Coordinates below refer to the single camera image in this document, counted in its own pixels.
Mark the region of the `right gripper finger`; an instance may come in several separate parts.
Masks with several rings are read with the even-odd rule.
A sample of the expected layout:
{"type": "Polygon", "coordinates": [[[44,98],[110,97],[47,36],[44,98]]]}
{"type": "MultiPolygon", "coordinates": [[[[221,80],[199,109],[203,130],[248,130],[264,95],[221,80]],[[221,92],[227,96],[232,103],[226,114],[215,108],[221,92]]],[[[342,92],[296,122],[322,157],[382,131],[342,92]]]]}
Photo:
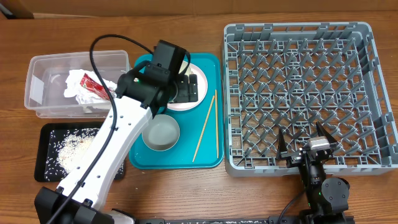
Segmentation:
{"type": "Polygon", "coordinates": [[[337,144],[337,140],[329,133],[326,131],[326,129],[322,126],[321,122],[317,121],[316,122],[316,128],[317,128],[317,134],[319,137],[326,137],[328,142],[330,144],[337,144]]]}
{"type": "Polygon", "coordinates": [[[284,134],[282,132],[282,129],[279,128],[279,133],[278,133],[278,153],[287,153],[287,146],[284,140],[284,134]]]}

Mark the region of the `grey bowl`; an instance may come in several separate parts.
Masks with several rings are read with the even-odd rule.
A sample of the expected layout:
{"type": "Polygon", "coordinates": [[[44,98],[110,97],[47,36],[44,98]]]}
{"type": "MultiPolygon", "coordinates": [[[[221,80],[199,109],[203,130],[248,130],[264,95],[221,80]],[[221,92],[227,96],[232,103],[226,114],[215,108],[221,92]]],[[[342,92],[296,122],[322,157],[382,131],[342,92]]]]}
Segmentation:
{"type": "Polygon", "coordinates": [[[155,116],[142,132],[144,144],[153,151],[166,151],[174,147],[180,137],[177,121],[166,114],[155,116]]]}

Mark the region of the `red ketchup packet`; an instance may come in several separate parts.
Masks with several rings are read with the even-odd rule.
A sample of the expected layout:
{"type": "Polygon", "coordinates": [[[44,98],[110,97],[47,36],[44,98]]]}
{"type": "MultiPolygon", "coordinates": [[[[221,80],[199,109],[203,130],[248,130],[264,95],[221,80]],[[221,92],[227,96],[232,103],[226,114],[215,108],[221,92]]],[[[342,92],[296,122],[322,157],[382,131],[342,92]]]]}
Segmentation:
{"type": "Polygon", "coordinates": [[[89,77],[87,73],[83,75],[83,78],[80,81],[80,85],[89,92],[96,94],[101,99],[109,100],[109,96],[104,89],[104,86],[94,81],[91,77],[89,77]]]}

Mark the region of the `white napkin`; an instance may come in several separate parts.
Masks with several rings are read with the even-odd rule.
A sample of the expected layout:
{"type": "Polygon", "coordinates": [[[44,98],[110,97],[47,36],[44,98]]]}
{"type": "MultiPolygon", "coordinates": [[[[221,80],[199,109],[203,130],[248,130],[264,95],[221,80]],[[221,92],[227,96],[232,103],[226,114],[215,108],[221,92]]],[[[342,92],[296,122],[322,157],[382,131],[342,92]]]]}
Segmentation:
{"type": "Polygon", "coordinates": [[[109,100],[101,99],[96,94],[89,92],[80,85],[80,81],[85,73],[87,73],[94,81],[102,85],[95,72],[82,69],[70,70],[69,76],[65,81],[67,88],[63,93],[64,97],[75,98],[79,104],[108,103],[109,100]]]}

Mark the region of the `white rice pile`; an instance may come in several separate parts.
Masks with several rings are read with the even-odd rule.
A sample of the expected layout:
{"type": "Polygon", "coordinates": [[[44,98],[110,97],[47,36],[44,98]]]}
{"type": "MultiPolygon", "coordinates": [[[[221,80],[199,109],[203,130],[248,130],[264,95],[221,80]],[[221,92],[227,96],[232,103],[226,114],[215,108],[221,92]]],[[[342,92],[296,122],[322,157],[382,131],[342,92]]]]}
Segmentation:
{"type": "Polygon", "coordinates": [[[99,128],[53,129],[49,143],[44,179],[55,182],[65,178],[93,142],[99,128]]]}

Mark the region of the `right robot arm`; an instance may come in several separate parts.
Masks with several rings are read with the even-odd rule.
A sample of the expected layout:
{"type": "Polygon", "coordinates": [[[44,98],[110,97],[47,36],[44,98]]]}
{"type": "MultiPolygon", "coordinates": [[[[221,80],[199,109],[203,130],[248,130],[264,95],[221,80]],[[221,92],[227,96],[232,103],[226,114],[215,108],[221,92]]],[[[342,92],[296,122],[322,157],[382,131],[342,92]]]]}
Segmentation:
{"type": "Polygon", "coordinates": [[[344,215],[349,209],[348,181],[328,178],[323,167],[323,163],[333,157],[338,142],[320,122],[316,122],[316,127],[318,136],[308,139],[307,144],[295,152],[287,150],[284,134],[279,130],[277,159],[285,160],[288,168],[298,168],[304,190],[286,205],[277,223],[354,223],[353,217],[344,215]],[[301,195],[306,195],[309,208],[296,217],[285,218],[288,208],[301,195]]]}

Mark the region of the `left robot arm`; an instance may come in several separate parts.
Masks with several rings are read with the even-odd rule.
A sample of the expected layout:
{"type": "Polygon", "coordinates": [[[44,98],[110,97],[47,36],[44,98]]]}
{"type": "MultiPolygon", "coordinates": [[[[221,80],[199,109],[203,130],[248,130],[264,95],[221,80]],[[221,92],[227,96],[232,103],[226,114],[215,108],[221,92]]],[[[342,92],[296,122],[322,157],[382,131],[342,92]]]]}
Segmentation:
{"type": "Polygon", "coordinates": [[[34,205],[41,223],[135,223],[119,210],[103,212],[115,175],[143,130],[182,93],[190,66],[175,71],[149,63],[121,75],[116,96],[84,156],[55,190],[43,187],[34,205]]]}

